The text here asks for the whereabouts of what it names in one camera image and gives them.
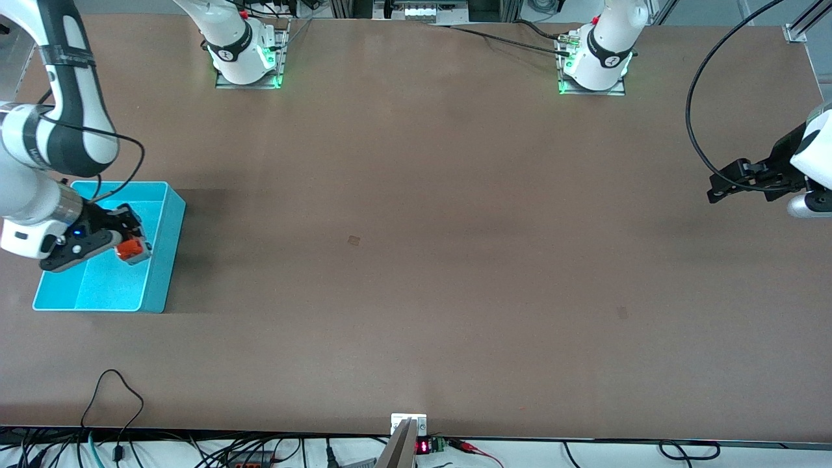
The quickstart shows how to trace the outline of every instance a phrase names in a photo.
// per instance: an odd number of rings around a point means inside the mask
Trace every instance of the red wire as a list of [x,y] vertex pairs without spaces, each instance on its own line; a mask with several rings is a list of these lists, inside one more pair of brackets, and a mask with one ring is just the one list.
[[479,449],[477,449],[477,451],[478,451],[479,453],[477,453],[477,454],[475,454],[475,455],[486,456],[486,457],[488,457],[488,458],[490,458],[490,459],[492,459],[492,460],[496,461],[496,462],[497,462],[497,464],[498,464],[498,465],[500,465],[500,468],[506,468],[505,466],[503,466],[503,463],[502,463],[500,460],[497,460],[497,457],[496,457],[496,456],[489,455],[489,454],[487,454],[487,453],[485,453],[484,451],[481,451],[481,450],[479,450]]

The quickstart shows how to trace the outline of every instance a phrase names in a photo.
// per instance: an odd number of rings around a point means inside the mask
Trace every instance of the red object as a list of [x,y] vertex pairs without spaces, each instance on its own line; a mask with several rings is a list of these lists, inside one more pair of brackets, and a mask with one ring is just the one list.
[[144,251],[145,247],[137,239],[128,239],[116,246],[116,255],[123,261],[141,255]]

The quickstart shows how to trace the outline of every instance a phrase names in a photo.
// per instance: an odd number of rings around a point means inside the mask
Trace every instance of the table surface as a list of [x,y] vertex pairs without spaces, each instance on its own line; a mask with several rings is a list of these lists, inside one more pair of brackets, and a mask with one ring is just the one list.
[[[314,22],[268,92],[213,89],[187,17],[85,21],[139,178],[188,204],[176,268],[162,315],[43,313],[0,253],[0,423],[75,425],[115,367],[138,426],[832,441],[829,224],[709,205],[686,136],[724,28],[650,27],[626,97],[575,97],[551,56],[418,23]],[[752,28],[694,123],[717,165],[761,159],[819,101]],[[108,379],[87,423],[135,410]]]

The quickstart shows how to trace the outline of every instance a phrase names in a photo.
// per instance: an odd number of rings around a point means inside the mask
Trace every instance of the teal plastic bin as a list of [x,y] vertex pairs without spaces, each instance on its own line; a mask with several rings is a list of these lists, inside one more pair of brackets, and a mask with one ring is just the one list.
[[[72,188],[90,198],[97,182],[76,181]],[[103,182],[102,193],[121,182]],[[168,286],[185,201],[165,182],[130,182],[99,204],[113,209],[122,203],[141,218],[151,243],[151,257],[131,266],[105,251],[60,273],[43,272],[32,308],[55,312],[151,312],[165,310]]]

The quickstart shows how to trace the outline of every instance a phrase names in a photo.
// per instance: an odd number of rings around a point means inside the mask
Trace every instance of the black cable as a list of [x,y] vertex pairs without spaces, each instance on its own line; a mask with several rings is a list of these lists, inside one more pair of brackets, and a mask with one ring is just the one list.
[[[280,439],[279,441],[277,441],[277,445],[280,445],[280,442],[282,442],[282,441],[283,441],[283,439]],[[276,458],[275,457],[275,454],[277,452],[277,446],[275,446],[275,451],[272,452],[272,459],[273,459],[272,463],[283,463],[284,461],[288,461],[290,458],[297,455],[298,452],[300,451],[300,441],[301,441],[301,439],[298,439],[298,446],[295,447],[295,451],[293,451],[291,454],[289,454],[289,456],[287,456],[285,458]]]
[[[80,423],[79,426],[82,429],[86,429],[86,426],[84,426],[84,418],[87,417],[87,413],[90,411],[90,408],[92,408],[92,403],[96,400],[96,396],[98,395],[98,389],[99,389],[99,387],[101,387],[102,380],[104,379],[104,376],[107,375],[110,372],[116,374],[118,376],[118,378],[121,380],[122,385],[124,385],[124,388],[126,388],[130,393],[133,394],[133,396],[135,396],[139,400],[139,409],[138,409],[138,411],[136,411],[136,414],[133,415],[132,418],[130,418],[130,420],[121,428],[120,431],[118,431],[118,435],[116,436],[116,447],[120,447],[121,446],[121,435],[124,434],[124,431],[127,430],[127,427],[130,424],[132,424],[132,422],[135,421],[137,417],[139,417],[139,415],[141,414],[141,411],[145,409],[145,399],[142,398],[141,395],[139,395],[139,393],[137,391],[133,390],[133,387],[131,387],[130,385],[127,384],[127,381],[124,380],[124,376],[119,371],[117,371],[116,369],[107,369],[106,371],[102,372],[98,376],[98,381],[96,382],[96,388],[92,392],[92,398],[90,399],[90,402],[87,404],[87,408],[84,410],[84,413],[81,415],[81,423]],[[120,461],[121,460],[119,460],[119,459],[115,460],[116,468],[119,468]]]
[[[252,8],[252,7],[251,7],[251,5],[246,5],[246,4],[245,4],[245,2],[243,2],[242,4],[240,4],[240,3],[237,3],[235,0],[225,0],[225,1],[226,1],[226,2],[228,2],[228,3],[233,4],[233,5],[234,5],[235,7],[237,7],[237,8],[242,8],[243,10],[247,10],[247,11],[248,11],[249,13],[251,13],[251,14],[258,14],[258,15],[269,16],[269,14],[268,14],[267,12],[260,12],[260,11],[257,11],[257,10],[255,10],[254,8]],[[264,3],[263,3],[262,5],[263,5],[264,7],[267,7],[267,8],[271,11],[271,15],[272,15],[273,17],[285,17],[285,16],[291,16],[291,15],[286,15],[285,13],[278,13],[278,12],[276,12],[276,11],[275,11],[272,7],[270,7],[269,5],[266,5],[266,4],[264,4]]]
[[511,39],[506,39],[505,37],[493,36],[492,34],[487,34],[485,32],[474,31],[473,29],[465,29],[464,27],[450,27],[450,26],[440,26],[440,27],[446,27],[446,28],[452,29],[454,31],[467,32],[469,34],[476,34],[477,36],[482,36],[482,37],[485,37],[487,39],[493,39],[493,40],[499,41],[499,42],[505,42],[506,44],[511,44],[513,46],[525,47],[527,49],[532,49],[532,50],[536,50],[536,51],[540,51],[540,52],[553,53],[555,55],[560,55],[562,57],[569,57],[569,52],[566,52],[566,51],[559,51],[559,50],[555,50],[555,49],[548,49],[548,48],[545,48],[545,47],[533,46],[532,44],[526,44],[524,42],[513,41]]
[[145,151],[145,146],[142,145],[141,142],[136,140],[135,138],[128,137],[127,135],[121,135],[120,133],[106,132],[104,130],[98,130],[97,128],[90,128],[90,127],[84,127],[84,126],[75,126],[75,125],[71,125],[71,124],[68,124],[68,123],[59,122],[59,121],[57,121],[55,119],[52,119],[50,117],[47,117],[43,114],[40,114],[40,118],[47,121],[47,122],[53,123],[55,125],[60,125],[61,127],[71,128],[72,130],[78,130],[79,132],[97,133],[99,135],[106,135],[108,137],[118,138],[120,140],[124,140],[126,142],[133,143],[133,144],[135,144],[136,146],[139,147],[139,150],[141,151],[141,153],[139,154],[139,161],[136,163],[136,167],[133,169],[133,172],[130,173],[130,176],[127,177],[127,179],[124,182],[122,182],[121,185],[119,185],[118,187],[116,187],[116,188],[110,190],[109,192],[106,192],[106,193],[104,193],[104,194],[102,194],[98,197],[93,197],[90,200],[90,202],[93,202],[93,203],[99,202],[99,201],[101,201],[105,198],[111,197],[111,196],[115,195],[116,193],[120,192],[121,189],[126,187],[126,185],[128,183],[130,183],[130,181],[133,180],[133,177],[135,177],[136,173],[139,172],[139,169],[141,168],[141,164],[144,163],[144,161],[145,161],[145,152],[146,152]]
[[102,175],[101,174],[96,174],[96,180],[97,180],[96,191],[95,191],[95,193],[92,194],[92,197],[90,197],[90,198],[98,197],[98,192],[100,192],[102,190]]
[[75,455],[78,457],[78,468],[84,468],[84,462],[81,460],[81,441],[84,435],[84,430],[78,431],[77,439],[75,441]]
[[127,437],[127,443],[130,444],[130,451],[133,452],[133,458],[136,459],[136,463],[139,465],[139,468],[145,468],[145,466],[141,463],[141,458],[139,458],[139,454],[136,453],[136,447],[133,446],[133,439]]
[[72,439],[67,439],[63,443],[63,445],[61,445],[61,449],[57,451],[57,453],[55,454],[55,458],[53,458],[49,465],[47,465],[47,468],[54,468],[55,466],[57,466],[58,461],[60,461],[61,459],[61,454],[63,454],[63,451],[67,449],[71,440]]
[[200,452],[200,456],[202,457],[202,460],[204,460],[208,454],[202,451],[202,447],[196,443],[194,436],[192,436],[190,432],[188,432],[188,438],[191,439],[191,445],[194,446],[196,451]]
[[37,100],[37,103],[38,103],[38,104],[43,104],[44,102],[46,102],[46,101],[47,101],[47,99],[49,99],[49,97],[50,97],[51,95],[52,95],[52,89],[51,89],[51,88],[49,88],[49,91],[44,92],[44,93],[43,93],[43,96],[41,96],[41,98]]
[[699,66],[699,69],[696,70],[696,74],[693,76],[693,81],[691,81],[691,87],[688,89],[687,92],[687,100],[685,102],[685,127],[687,127],[687,135],[691,139],[691,144],[693,145],[693,149],[696,150],[696,154],[699,155],[699,158],[708,169],[711,169],[711,172],[719,176],[720,178],[724,179],[725,181],[729,182],[732,186],[738,187],[744,190],[751,190],[753,192],[782,192],[786,187],[757,187],[753,185],[741,184],[736,181],[732,181],[729,177],[724,175],[719,169],[717,169],[711,160],[705,156],[705,153],[702,151],[702,148],[699,146],[699,142],[696,140],[696,135],[693,133],[693,126],[691,125],[691,101],[693,100],[693,92],[696,89],[696,84],[699,82],[699,77],[702,74],[702,71],[705,70],[705,66],[711,60],[711,58],[716,54],[716,51],[722,47],[722,44],[726,43],[731,36],[734,35],[737,31],[739,31],[743,26],[748,24],[749,22],[753,21],[754,18],[760,16],[762,13],[768,11],[770,8],[778,5],[779,3],[783,2],[784,0],[773,0],[772,2],[767,3],[765,6],[760,8],[759,10],[753,12],[751,15],[746,17],[742,20],[739,24],[734,26],[716,45],[711,49],[710,52],[705,56],[705,59],[702,60],[702,64]]
[[[669,444],[671,446],[674,446],[676,448],[676,450],[679,451],[680,455],[675,456],[675,455],[671,455],[671,454],[667,453],[665,451],[665,444]],[[687,452],[685,452],[685,449],[681,448],[681,446],[678,443],[676,443],[675,441],[669,441],[669,440],[659,441],[659,451],[661,452],[662,455],[664,455],[666,458],[669,458],[669,459],[674,460],[674,461],[684,461],[687,464],[687,468],[693,468],[693,463],[691,463],[692,461],[713,460],[722,453],[722,448],[716,442],[709,443],[709,444],[707,444],[707,446],[715,447],[716,452],[714,452],[710,455],[706,455],[706,456],[689,456],[689,455],[687,455]]]
[[572,452],[569,450],[569,444],[563,442],[563,448],[567,450],[567,456],[569,457],[569,461],[572,463],[572,466],[574,466],[575,468],[581,468],[581,466],[578,465],[577,461],[575,461],[575,457],[572,456]]
[[304,442],[304,439],[300,439],[300,452],[304,456],[304,468],[309,468],[306,464],[306,443]]
[[556,41],[558,37],[565,34],[564,32],[560,32],[558,34],[549,34],[548,32],[545,32],[541,28],[537,27],[537,24],[535,24],[531,21],[526,21],[524,19],[516,19],[516,20],[514,20],[514,22],[516,22],[518,24],[525,24],[526,26],[530,27],[532,29],[532,31],[534,31],[538,35],[543,36],[546,39],[552,39],[553,41]]

